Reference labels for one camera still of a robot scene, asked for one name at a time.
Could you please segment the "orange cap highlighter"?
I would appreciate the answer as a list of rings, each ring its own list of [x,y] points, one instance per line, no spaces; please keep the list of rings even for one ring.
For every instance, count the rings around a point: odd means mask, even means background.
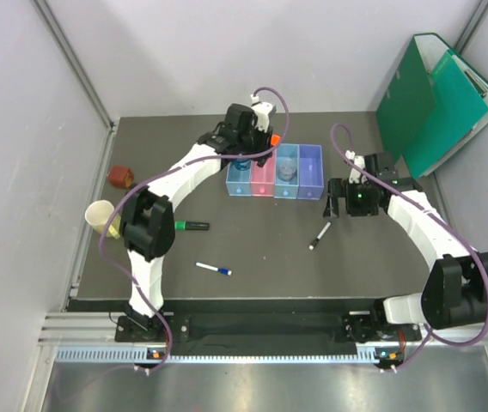
[[[272,146],[277,146],[281,141],[281,136],[280,135],[276,135],[276,134],[273,134],[271,136],[271,145]]]

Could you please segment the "purple plastic bin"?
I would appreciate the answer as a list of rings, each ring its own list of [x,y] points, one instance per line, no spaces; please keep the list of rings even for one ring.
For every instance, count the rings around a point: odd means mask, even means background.
[[[299,145],[299,187],[297,198],[320,200],[325,188],[322,147],[320,145]]]

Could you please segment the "blue slime jar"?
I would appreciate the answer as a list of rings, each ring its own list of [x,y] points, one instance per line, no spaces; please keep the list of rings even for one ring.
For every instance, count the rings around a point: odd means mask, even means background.
[[[251,167],[252,161],[250,159],[239,159],[233,160],[233,165],[236,170],[238,171],[246,171],[249,170]]]

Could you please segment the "black cap whiteboard marker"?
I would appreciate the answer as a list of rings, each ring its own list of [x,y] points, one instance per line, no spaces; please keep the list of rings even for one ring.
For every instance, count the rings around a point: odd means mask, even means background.
[[[331,227],[332,223],[329,221],[327,222],[324,227],[320,230],[320,232],[316,235],[316,237],[310,242],[308,249],[310,251],[314,250],[315,247],[319,244],[320,240],[324,237],[326,232],[329,230]]]

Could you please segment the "light blue bin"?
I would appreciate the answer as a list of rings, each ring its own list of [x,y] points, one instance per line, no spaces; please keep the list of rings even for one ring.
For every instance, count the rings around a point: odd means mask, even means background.
[[[252,163],[249,170],[238,171],[233,165],[233,161],[229,163],[227,176],[226,176],[226,187],[228,194],[232,197],[250,197],[251,192],[251,173],[252,173]]]
[[[299,145],[281,144],[276,153],[274,197],[297,199],[299,190]]]

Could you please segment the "clear staples box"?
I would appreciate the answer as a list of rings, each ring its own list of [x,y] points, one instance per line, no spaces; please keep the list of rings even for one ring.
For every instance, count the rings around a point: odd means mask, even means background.
[[[289,182],[297,173],[297,160],[291,157],[278,158],[277,176],[280,180]]]

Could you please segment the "green cap highlighter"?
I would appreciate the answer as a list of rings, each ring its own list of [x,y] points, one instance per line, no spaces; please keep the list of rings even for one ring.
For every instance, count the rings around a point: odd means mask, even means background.
[[[176,221],[174,228],[177,231],[209,231],[210,224],[201,221]]]

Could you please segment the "blue cap whiteboard marker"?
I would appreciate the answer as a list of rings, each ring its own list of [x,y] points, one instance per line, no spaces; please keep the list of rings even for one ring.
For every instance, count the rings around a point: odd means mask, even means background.
[[[204,263],[200,263],[200,262],[196,262],[195,265],[201,269],[214,271],[214,272],[220,273],[220,274],[225,275],[225,276],[231,276],[232,275],[232,270],[229,270],[226,268],[216,267],[213,265],[204,264]]]

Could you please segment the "brown box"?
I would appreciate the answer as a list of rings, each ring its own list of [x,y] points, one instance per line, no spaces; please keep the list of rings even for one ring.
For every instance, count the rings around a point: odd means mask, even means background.
[[[129,167],[115,165],[110,169],[107,180],[115,188],[127,189],[134,182],[134,174]]]

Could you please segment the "pink plastic bin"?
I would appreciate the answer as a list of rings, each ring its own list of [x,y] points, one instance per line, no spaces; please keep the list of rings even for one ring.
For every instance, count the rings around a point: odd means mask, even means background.
[[[253,197],[273,197],[276,178],[276,152],[272,152],[265,164],[252,165],[251,192]]]

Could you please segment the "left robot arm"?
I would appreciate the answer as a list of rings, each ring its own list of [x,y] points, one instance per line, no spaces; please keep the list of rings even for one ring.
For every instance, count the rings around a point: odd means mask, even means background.
[[[131,194],[122,208],[119,229],[131,263],[131,297],[125,309],[129,327],[145,340],[164,328],[162,266],[174,243],[174,211],[202,182],[221,172],[238,155],[253,155],[261,166],[271,156],[272,103],[257,96],[250,106],[232,104],[224,119],[204,133],[191,150],[156,179]]]

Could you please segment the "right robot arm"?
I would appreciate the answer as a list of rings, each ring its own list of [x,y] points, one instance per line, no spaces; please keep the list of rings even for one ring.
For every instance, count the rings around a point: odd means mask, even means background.
[[[383,211],[398,224],[419,250],[429,271],[420,293],[378,299],[370,313],[372,333],[387,340],[402,324],[427,324],[444,330],[488,324],[488,252],[458,240],[423,188],[413,178],[401,178],[388,154],[358,155],[348,150],[346,179],[329,179],[326,217],[376,216]]]

